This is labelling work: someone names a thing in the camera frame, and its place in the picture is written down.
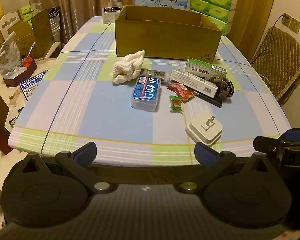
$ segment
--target power cord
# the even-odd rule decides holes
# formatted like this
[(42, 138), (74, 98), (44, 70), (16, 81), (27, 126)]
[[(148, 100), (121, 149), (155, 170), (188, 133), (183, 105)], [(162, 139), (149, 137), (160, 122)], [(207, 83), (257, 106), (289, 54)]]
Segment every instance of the power cord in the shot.
[(270, 42), (272, 41), (271, 40), (271, 35), (272, 35), (272, 32), (273, 32), (274, 26), (280, 20), (281, 17), (285, 17), (286, 19), (289, 19), (289, 17), (284, 15), (284, 14), (279, 16), (279, 18), (275, 21), (274, 25), (272, 26), (271, 33), (270, 33), (270, 40), (268, 41), (268, 44), (267, 44), (266, 48), (250, 64), (253, 64), (257, 60), (257, 58), (268, 49), (268, 46), (269, 46)]

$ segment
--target green snack wrapper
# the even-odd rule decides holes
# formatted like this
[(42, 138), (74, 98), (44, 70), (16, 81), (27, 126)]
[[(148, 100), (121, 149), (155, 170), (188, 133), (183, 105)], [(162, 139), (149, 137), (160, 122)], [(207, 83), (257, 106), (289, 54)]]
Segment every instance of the green snack wrapper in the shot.
[(182, 113), (182, 98), (177, 96), (169, 96), (170, 99), (170, 112), (180, 112)]

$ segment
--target white towel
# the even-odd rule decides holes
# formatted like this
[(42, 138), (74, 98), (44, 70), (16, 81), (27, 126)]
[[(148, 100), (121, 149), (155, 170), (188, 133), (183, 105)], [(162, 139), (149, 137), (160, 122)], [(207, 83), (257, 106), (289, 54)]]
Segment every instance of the white towel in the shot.
[(121, 84), (136, 78), (140, 74), (145, 53), (144, 50), (140, 50), (134, 54), (129, 54), (114, 63), (110, 73), (112, 82), (114, 84)]

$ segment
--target medicine box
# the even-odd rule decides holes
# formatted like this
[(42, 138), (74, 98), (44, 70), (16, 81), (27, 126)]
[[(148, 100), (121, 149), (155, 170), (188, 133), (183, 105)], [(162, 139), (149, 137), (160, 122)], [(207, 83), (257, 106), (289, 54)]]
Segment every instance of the medicine box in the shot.
[(170, 78), (211, 98), (214, 98), (218, 90), (215, 84), (183, 70), (173, 69)]
[(127, 4), (128, 0), (102, 0), (103, 23), (114, 23), (123, 6)]
[(217, 67), (194, 58), (188, 58), (186, 71), (205, 80), (209, 80), (211, 77), (225, 77), (227, 75), (225, 68)]

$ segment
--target electrical outlet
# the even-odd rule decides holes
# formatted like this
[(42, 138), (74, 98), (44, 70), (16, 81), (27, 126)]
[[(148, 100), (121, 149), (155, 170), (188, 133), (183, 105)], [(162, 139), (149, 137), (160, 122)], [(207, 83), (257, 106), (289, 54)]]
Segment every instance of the electrical outlet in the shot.
[(291, 17), (289, 14), (286, 14), (286, 13), (284, 13), (283, 15), (289, 17), (289, 19), (287, 19), (287, 18), (285, 18), (285, 17), (282, 17), (281, 23), (282, 23), (283, 25), (286, 25), (286, 26), (289, 28), (290, 23), (291, 23), (291, 20), (292, 20), (292, 17)]
[(295, 18), (292, 18), (289, 28), (294, 33), (298, 33), (300, 29), (300, 22), (298, 22)]

